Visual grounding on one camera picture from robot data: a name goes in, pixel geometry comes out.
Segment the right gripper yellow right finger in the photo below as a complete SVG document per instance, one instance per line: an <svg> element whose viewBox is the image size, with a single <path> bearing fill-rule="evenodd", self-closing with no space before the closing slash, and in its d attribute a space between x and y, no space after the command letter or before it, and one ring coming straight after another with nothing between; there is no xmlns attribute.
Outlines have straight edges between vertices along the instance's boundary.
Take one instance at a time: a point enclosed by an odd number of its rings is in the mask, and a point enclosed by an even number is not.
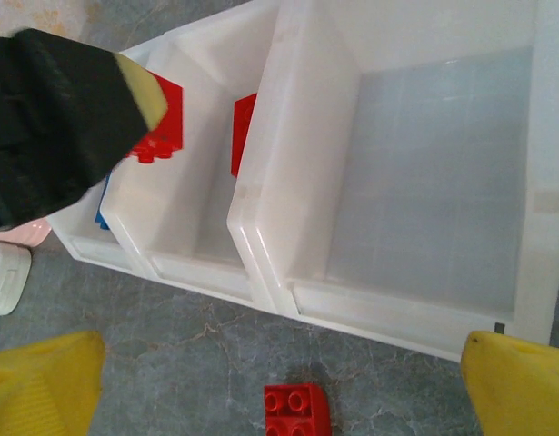
<svg viewBox="0 0 559 436"><path fill-rule="evenodd" d="M471 332L461 372L484 435L559 435L559 348Z"/></svg>

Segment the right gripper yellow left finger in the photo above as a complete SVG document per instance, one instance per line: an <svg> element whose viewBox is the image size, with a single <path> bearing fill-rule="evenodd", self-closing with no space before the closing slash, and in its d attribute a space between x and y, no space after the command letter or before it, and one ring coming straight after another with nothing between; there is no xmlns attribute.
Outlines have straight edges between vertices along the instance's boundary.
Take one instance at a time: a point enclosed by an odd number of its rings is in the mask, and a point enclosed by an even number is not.
<svg viewBox="0 0 559 436"><path fill-rule="evenodd" d="M0 351L0 435L86 435L104 362L94 331Z"/></svg>

